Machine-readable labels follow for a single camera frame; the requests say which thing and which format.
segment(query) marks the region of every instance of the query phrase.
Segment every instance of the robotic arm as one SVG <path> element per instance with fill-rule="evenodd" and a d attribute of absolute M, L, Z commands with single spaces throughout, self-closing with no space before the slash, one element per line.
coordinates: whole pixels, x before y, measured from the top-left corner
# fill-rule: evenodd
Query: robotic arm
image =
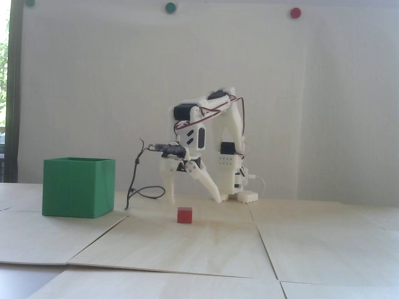
<path fill-rule="evenodd" d="M 170 139 L 174 144 L 150 144 L 150 151 L 162 152 L 160 172 L 165 184 L 166 196 L 174 204 L 174 178 L 176 171 L 187 172 L 198 179 L 220 203 L 229 195 L 243 202 L 256 201 L 258 195 L 243 191 L 248 183 L 248 169 L 242 166 L 244 158 L 244 128 L 234 88 L 218 90 L 209 96 L 185 100 L 168 111 Z M 205 149 L 204 121 L 212 119 L 216 150 L 219 154 L 217 184 L 209 176 L 201 160 Z M 234 142 L 223 142 L 222 133 L 228 129 Z"/>

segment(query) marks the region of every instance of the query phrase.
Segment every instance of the white backdrop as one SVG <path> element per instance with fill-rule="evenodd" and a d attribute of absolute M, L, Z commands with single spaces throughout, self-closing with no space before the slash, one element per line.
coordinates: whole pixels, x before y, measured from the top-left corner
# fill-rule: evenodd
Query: white backdrop
<path fill-rule="evenodd" d="M 169 141 L 169 106 L 235 86 L 265 197 L 396 204 L 395 10 L 305 6 L 292 20 L 285 5 L 179 3 L 167 15 L 129 2 L 25 9 L 20 182 L 41 182 L 43 159 L 109 157 L 125 190 L 138 139 Z M 210 135 L 207 146 L 215 175 Z M 158 156 L 142 157 L 137 187 L 161 183 Z M 184 174 L 177 183 L 201 192 Z"/>

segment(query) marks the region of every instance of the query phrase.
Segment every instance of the wooden board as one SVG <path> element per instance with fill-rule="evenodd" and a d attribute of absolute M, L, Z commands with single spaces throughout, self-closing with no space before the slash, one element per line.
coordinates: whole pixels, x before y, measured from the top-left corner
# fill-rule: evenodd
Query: wooden board
<path fill-rule="evenodd" d="M 258 223 L 279 280 L 393 286 L 399 279 L 399 232 Z"/>
<path fill-rule="evenodd" d="M 0 210 L 33 203 L 33 210 L 36 211 L 39 203 L 41 211 L 42 192 L 42 184 L 0 183 Z"/>
<path fill-rule="evenodd" d="M 382 229 L 347 206 L 334 201 L 260 199 L 249 204 L 249 208 L 257 223 Z"/>
<path fill-rule="evenodd" d="M 116 192 L 115 210 L 125 211 L 125 206 L 126 193 Z M 130 199 L 127 212 L 136 216 L 176 218 L 178 207 L 192 207 L 193 219 L 252 222 L 252 216 L 247 204 L 233 199 L 217 203 L 206 196 L 176 195 L 176 204 L 173 206 L 165 197 L 154 200 L 135 195 Z"/>
<path fill-rule="evenodd" d="M 399 208 L 348 205 L 348 208 L 387 230 L 399 230 Z"/>
<path fill-rule="evenodd" d="M 26 299 L 66 270 L 67 266 L 0 264 L 0 298 Z"/>
<path fill-rule="evenodd" d="M 261 279 L 113 270 L 67 270 L 29 299 L 284 299 L 280 283 Z"/>
<path fill-rule="evenodd" d="M 254 223 L 127 217 L 69 264 L 275 279 Z"/>
<path fill-rule="evenodd" d="M 96 219 L 47 217 L 39 212 L 0 213 L 0 262 L 66 264 L 124 216 L 111 212 Z"/>
<path fill-rule="evenodd" d="M 281 283 L 287 299 L 397 299 L 398 288 Z"/>
<path fill-rule="evenodd" d="M 41 212 L 42 185 L 13 184 L 12 187 L 13 188 L 8 187 L 10 193 L 8 193 L 7 196 L 10 199 L 12 192 L 19 192 L 24 194 L 24 196 L 19 196 L 18 200 L 7 204 L 7 207 L 12 206 L 10 210 Z M 115 210 L 126 213 L 126 215 L 177 217 L 178 207 L 192 207 L 194 219 L 252 222 L 252 216 L 249 212 L 248 205 L 240 203 L 237 200 L 228 200 L 218 204 L 205 196 L 194 197 L 189 195 L 177 195 L 176 204 L 173 206 L 163 197 L 154 200 L 136 195 L 131 198 L 128 210 L 124 209 L 125 206 L 126 193 L 115 192 Z"/>

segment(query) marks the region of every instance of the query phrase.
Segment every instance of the green box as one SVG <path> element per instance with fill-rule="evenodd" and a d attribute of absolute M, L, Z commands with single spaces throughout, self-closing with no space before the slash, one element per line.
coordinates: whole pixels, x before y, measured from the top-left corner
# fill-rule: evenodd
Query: green box
<path fill-rule="evenodd" d="M 97 218 L 114 209 L 115 160 L 44 160 L 44 216 Z"/>

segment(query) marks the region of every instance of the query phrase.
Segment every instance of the tree foliage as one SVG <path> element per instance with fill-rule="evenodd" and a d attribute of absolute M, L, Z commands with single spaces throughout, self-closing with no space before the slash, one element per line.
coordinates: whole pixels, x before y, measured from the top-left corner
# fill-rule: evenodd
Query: tree foliage
<path fill-rule="evenodd" d="M 7 20 L 5 40 L 0 43 L 0 126 L 6 125 L 8 34 L 10 20 Z"/>

